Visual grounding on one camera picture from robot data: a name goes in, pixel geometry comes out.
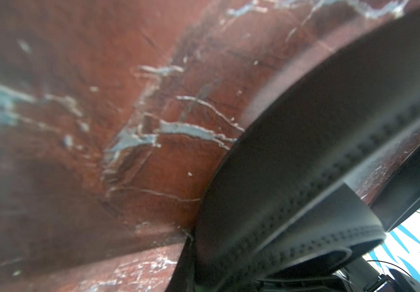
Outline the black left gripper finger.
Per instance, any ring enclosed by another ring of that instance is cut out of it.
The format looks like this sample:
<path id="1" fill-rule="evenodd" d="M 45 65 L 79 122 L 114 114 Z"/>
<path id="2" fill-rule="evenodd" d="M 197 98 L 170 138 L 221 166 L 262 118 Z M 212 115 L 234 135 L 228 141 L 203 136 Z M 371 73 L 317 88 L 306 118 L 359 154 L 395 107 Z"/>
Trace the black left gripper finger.
<path id="1" fill-rule="evenodd" d="M 195 261 L 194 239 L 188 237 L 165 292 L 195 291 Z"/>

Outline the black belt with buckle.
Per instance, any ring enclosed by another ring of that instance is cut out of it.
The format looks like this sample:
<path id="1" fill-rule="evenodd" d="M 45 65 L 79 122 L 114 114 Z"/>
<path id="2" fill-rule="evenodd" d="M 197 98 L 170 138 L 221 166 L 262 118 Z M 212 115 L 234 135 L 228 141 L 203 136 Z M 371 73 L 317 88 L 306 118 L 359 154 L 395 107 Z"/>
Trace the black belt with buckle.
<path id="1" fill-rule="evenodd" d="M 233 289 L 320 244 L 288 230 L 345 176 L 420 127 L 420 8 L 341 48 L 240 137 L 208 185 L 195 229 L 195 282 Z"/>

